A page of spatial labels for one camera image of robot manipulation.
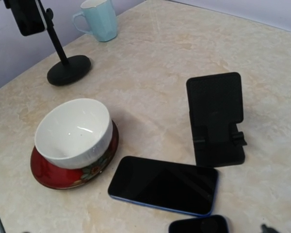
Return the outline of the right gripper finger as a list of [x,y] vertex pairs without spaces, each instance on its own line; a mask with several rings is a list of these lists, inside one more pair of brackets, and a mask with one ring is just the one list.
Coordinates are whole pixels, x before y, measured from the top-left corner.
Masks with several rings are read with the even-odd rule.
[[276,229],[269,227],[266,224],[261,225],[261,232],[262,233],[279,233]]

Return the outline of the silver-edged black smartphone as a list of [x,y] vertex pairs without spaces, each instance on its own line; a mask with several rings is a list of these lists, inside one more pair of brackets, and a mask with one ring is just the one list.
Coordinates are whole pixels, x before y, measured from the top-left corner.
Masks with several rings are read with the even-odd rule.
[[10,0],[10,9],[23,36],[44,32],[46,19],[39,0]]

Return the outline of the blue-edged black smartphone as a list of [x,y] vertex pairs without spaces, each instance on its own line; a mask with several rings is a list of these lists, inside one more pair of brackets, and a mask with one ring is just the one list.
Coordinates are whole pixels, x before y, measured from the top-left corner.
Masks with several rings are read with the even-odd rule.
[[229,233],[226,219],[221,215],[190,218],[172,222],[169,233]]

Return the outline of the black pole phone stand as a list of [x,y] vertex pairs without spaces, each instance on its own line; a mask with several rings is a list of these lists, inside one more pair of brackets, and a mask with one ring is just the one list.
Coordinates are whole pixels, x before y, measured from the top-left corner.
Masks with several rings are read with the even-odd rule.
[[[4,1],[5,7],[10,9],[9,0]],[[48,8],[44,9],[42,3],[41,7],[44,12],[44,17],[47,23],[47,29],[50,36],[50,40],[60,58],[60,61],[56,63],[47,73],[47,80],[51,85],[64,86],[77,82],[82,79],[92,66],[90,59],[85,55],[75,55],[67,57],[64,49],[60,43],[60,40],[55,32],[53,24],[53,11]]]

